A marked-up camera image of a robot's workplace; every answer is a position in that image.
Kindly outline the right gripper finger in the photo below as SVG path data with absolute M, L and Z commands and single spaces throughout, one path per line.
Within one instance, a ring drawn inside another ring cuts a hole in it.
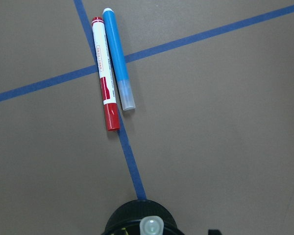
M 222 235 L 221 231 L 218 229 L 209 229 L 208 235 Z

